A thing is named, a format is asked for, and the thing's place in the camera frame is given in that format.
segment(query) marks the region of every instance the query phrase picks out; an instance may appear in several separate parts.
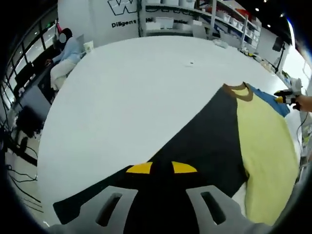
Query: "t-shirt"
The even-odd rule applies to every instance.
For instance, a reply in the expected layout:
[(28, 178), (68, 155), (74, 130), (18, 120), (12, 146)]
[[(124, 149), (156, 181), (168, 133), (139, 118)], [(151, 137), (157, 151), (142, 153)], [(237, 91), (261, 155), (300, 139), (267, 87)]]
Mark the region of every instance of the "t-shirt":
[(243, 83), (221, 87), (152, 158), (186, 163), (229, 197), (247, 182), (246, 214), (272, 225), (284, 209), (298, 164), (284, 118)]

